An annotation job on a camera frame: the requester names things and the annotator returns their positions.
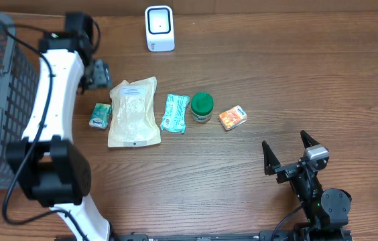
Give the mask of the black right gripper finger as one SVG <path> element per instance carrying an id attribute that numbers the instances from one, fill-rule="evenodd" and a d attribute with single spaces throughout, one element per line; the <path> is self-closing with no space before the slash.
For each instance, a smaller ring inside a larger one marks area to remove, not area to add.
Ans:
<path id="1" fill-rule="evenodd" d="M 319 142 L 313 139 L 305 130 L 300 131 L 300 136 L 305 149 L 319 145 Z"/>
<path id="2" fill-rule="evenodd" d="M 264 156 L 264 172 L 266 175 L 273 175 L 276 173 L 276 169 L 281 167 L 281 163 L 266 141 L 262 142 L 262 149 Z"/>

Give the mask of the green tissue pack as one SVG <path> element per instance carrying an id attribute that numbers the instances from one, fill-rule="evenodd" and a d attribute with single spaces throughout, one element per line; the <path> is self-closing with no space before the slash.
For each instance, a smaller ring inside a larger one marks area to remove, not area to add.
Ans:
<path id="1" fill-rule="evenodd" d="M 89 126 L 97 129 L 106 129 L 112 111 L 110 104 L 96 103 L 89 120 Z"/>

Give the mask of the beige clear pouch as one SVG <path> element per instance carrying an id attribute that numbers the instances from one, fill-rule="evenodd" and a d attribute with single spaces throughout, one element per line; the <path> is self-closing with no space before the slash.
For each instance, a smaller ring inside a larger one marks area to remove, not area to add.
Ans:
<path id="1" fill-rule="evenodd" d="M 112 121 L 108 134 L 109 148 L 146 147 L 161 143 L 153 109 L 156 87 L 157 79 L 153 76 L 135 82 L 124 80 L 110 91 Z"/>

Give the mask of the orange tissue pack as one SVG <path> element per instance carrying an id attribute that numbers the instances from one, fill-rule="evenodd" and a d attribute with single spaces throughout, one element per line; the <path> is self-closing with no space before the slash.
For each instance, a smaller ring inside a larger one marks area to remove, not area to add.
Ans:
<path id="1" fill-rule="evenodd" d="M 239 105 L 219 114 L 218 119 L 224 129 L 229 131 L 247 121 L 247 113 Z"/>

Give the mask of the teal wipes packet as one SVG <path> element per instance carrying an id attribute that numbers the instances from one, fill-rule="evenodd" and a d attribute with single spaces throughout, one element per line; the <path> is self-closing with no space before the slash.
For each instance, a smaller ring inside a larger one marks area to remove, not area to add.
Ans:
<path id="1" fill-rule="evenodd" d="M 189 96 L 168 94 L 160 129 L 184 134 L 186 130 L 185 115 L 189 103 Z"/>

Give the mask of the green lid jar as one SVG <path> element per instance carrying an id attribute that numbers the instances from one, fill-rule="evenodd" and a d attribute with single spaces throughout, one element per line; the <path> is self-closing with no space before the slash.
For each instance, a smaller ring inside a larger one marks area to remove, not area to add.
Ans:
<path id="1" fill-rule="evenodd" d="M 199 123 L 206 123 L 211 119 L 214 100 L 209 93 L 198 92 L 192 97 L 192 118 Z"/>

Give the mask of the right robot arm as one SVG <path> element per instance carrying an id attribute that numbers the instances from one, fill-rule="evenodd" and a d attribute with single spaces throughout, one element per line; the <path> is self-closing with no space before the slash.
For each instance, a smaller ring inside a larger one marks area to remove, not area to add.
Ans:
<path id="1" fill-rule="evenodd" d="M 297 162 L 282 165 L 266 141 L 262 142 L 264 172 L 276 175 L 277 183 L 289 182 L 300 206 L 284 217 L 272 231 L 261 231 L 260 240 L 294 241 L 347 241 L 351 232 L 344 226 L 349 223 L 351 195 L 343 189 L 324 190 L 317 174 L 326 168 L 329 150 L 313 139 L 306 131 L 300 132 L 304 154 Z M 294 225 L 291 231 L 280 231 L 281 226 L 302 210 L 307 222 Z"/>

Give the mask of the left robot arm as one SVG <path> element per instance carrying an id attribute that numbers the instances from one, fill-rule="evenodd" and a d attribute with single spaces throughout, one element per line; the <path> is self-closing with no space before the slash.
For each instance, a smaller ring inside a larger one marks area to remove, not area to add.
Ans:
<path id="1" fill-rule="evenodd" d="M 45 31 L 34 53 L 40 57 L 40 79 L 34 107 L 19 141 L 7 144 L 5 158 L 14 174 L 2 205 L 3 219 L 24 225 L 58 214 L 73 240 L 113 240 L 112 225 L 90 195 L 91 169 L 72 140 L 72 116 L 78 89 L 93 75 L 92 55 L 99 30 L 91 16 L 70 12 L 64 31 Z M 12 220 L 7 207 L 18 185 L 27 199 L 47 211 L 25 220 Z"/>

